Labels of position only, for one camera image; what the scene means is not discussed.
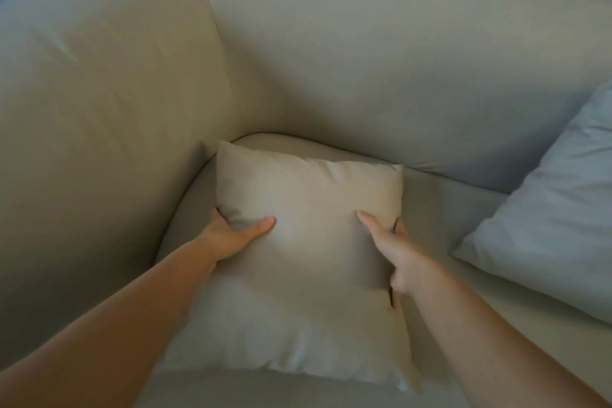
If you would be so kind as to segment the person's right hand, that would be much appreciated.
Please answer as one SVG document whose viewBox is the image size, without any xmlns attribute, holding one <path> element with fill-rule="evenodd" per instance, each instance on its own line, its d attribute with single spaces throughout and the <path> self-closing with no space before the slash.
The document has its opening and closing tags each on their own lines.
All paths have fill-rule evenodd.
<svg viewBox="0 0 612 408">
<path fill-rule="evenodd" d="M 395 243 L 392 250 L 379 252 L 393 265 L 391 288 L 403 295 L 418 296 L 426 290 L 426 282 L 434 270 L 433 259 L 409 239 L 402 218 L 394 223 Z"/>
</svg>

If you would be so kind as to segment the person's left hand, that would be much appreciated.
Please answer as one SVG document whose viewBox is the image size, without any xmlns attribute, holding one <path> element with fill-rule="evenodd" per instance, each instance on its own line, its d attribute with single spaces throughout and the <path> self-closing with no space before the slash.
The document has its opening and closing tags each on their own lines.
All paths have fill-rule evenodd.
<svg viewBox="0 0 612 408">
<path fill-rule="evenodd" d="M 240 253 L 245 248 L 234 248 L 231 243 L 232 226 L 219 213 L 213 209 L 210 220 L 203 231 L 195 238 L 195 243 L 213 263 L 226 260 Z"/>
</svg>

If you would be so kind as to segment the beige throw pillow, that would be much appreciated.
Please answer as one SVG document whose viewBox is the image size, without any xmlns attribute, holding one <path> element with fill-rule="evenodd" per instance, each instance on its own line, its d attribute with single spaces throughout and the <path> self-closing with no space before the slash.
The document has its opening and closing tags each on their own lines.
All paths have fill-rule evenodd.
<svg viewBox="0 0 612 408">
<path fill-rule="evenodd" d="M 222 142 L 218 212 L 235 229 L 276 223 L 217 266 L 155 372 L 269 369 L 422 391 L 392 267 L 357 218 L 392 230 L 403 183 L 401 165 Z"/>
</svg>

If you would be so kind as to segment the person's right forearm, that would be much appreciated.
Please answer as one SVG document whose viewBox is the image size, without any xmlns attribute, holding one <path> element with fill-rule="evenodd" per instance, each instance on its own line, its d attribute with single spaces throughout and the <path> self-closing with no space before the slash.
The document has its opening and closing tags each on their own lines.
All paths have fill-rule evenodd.
<svg viewBox="0 0 612 408">
<path fill-rule="evenodd" d="M 472 408 L 612 408 L 430 258 L 397 269 Z"/>
</svg>

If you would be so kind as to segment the person's left forearm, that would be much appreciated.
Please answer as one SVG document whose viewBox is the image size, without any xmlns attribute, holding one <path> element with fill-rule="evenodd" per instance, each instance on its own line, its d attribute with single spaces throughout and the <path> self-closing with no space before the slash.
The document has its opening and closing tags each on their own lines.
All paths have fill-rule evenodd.
<svg viewBox="0 0 612 408">
<path fill-rule="evenodd" d="M 0 372 L 0 408 L 133 408 L 218 249 L 203 238 Z"/>
</svg>

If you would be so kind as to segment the beige sofa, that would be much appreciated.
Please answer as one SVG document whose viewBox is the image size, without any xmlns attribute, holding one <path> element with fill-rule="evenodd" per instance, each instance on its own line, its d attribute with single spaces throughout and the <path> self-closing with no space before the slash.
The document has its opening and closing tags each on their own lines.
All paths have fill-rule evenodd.
<svg viewBox="0 0 612 408">
<path fill-rule="evenodd" d="M 220 142 L 404 167 L 418 240 L 612 399 L 612 326 L 449 255 L 612 77 L 612 0 L 0 2 L 0 369 L 188 241 Z"/>
</svg>

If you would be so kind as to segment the light grey pillow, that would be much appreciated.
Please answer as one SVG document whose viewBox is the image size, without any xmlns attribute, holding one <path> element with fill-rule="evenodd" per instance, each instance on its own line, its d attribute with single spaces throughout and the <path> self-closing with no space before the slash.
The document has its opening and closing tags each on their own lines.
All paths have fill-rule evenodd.
<svg viewBox="0 0 612 408">
<path fill-rule="evenodd" d="M 612 78 L 452 256 L 612 325 Z"/>
</svg>

